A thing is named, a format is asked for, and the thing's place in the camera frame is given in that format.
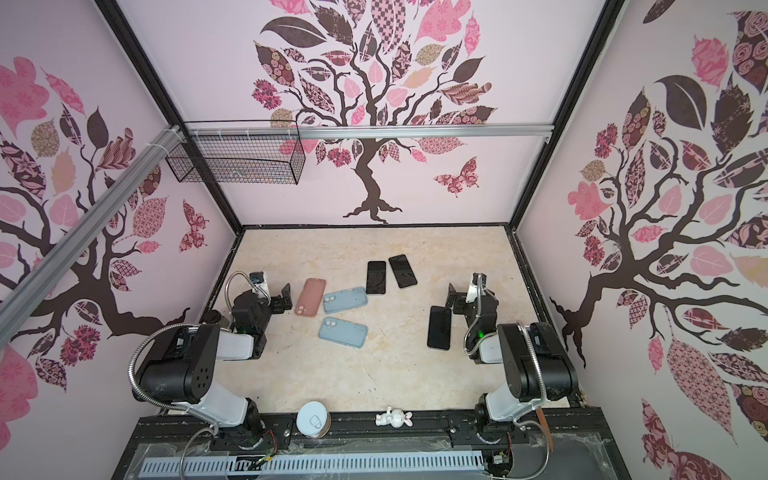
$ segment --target wire mesh basket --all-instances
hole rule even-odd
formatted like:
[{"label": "wire mesh basket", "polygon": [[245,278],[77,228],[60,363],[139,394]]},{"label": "wire mesh basket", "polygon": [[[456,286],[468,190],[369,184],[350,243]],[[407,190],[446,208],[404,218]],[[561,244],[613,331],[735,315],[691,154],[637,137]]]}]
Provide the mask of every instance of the wire mesh basket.
[{"label": "wire mesh basket", "polygon": [[298,184],[306,160],[298,125],[283,121],[278,126],[294,128],[281,128],[282,133],[274,134],[190,130],[188,141],[197,145],[202,157],[190,155],[194,149],[181,143],[170,151],[166,161],[180,182]]}]

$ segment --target marble floor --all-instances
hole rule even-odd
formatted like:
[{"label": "marble floor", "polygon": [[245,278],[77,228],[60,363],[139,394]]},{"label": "marble floor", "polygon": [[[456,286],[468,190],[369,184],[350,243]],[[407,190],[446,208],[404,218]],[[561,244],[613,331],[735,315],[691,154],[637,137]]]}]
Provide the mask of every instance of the marble floor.
[{"label": "marble floor", "polygon": [[[327,293],[365,286],[369,260],[401,253],[418,285],[399,289],[388,265],[386,295],[333,315],[368,326],[361,349],[318,338],[322,306],[313,318],[285,312],[272,317],[261,358],[218,362],[217,380],[256,400],[261,412],[295,412],[310,400],[332,412],[474,408],[505,381],[504,368],[467,358],[463,316],[453,316],[450,350],[427,348],[429,307],[445,303],[449,282],[466,291],[472,273],[483,272],[500,302],[499,322],[536,320],[503,227],[249,230],[230,271],[264,271],[272,295],[290,283],[296,302],[307,278],[325,279]],[[231,299],[246,288],[236,278]],[[215,308],[227,310],[223,291]]]}]

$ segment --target pink phone case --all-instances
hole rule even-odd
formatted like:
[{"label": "pink phone case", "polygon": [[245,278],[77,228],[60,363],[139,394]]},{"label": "pink phone case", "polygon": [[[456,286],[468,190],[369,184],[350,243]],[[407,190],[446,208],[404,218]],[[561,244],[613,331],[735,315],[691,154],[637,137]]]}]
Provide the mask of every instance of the pink phone case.
[{"label": "pink phone case", "polygon": [[320,308],[320,302],[323,301],[323,294],[326,292],[326,281],[320,278],[308,278],[304,283],[304,290],[301,291],[299,301],[296,302],[296,315],[315,316]]}]

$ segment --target phone screen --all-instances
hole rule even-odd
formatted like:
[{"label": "phone screen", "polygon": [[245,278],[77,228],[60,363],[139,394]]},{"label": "phone screen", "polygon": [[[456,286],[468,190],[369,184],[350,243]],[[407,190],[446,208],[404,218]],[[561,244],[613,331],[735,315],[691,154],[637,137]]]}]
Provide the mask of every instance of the phone screen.
[{"label": "phone screen", "polygon": [[427,346],[439,350],[451,348],[451,309],[434,306],[429,310]]},{"label": "phone screen", "polygon": [[386,293],[386,262],[384,260],[368,262],[366,293],[368,295],[383,295]]},{"label": "phone screen", "polygon": [[408,258],[406,258],[405,255],[391,257],[389,259],[389,265],[392,267],[392,272],[395,274],[395,280],[397,280],[397,286],[400,288],[414,286],[418,283],[416,281],[416,275],[414,275],[413,270],[411,270],[411,264],[408,263]]}]

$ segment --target light blue phone case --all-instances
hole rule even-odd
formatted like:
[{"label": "light blue phone case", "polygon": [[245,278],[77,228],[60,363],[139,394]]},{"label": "light blue phone case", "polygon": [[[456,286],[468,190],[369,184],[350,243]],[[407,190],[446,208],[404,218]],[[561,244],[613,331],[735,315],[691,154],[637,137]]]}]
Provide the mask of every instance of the light blue phone case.
[{"label": "light blue phone case", "polygon": [[366,296],[366,288],[364,286],[356,286],[348,290],[323,295],[323,308],[326,313],[341,312],[363,305],[368,305],[368,297]]},{"label": "light blue phone case", "polygon": [[317,334],[323,340],[353,346],[356,349],[362,347],[363,343],[366,342],[366,335],[368,335],[367,326],[347,322],[332,316],[327,316],[323,320],[323,325]]}]

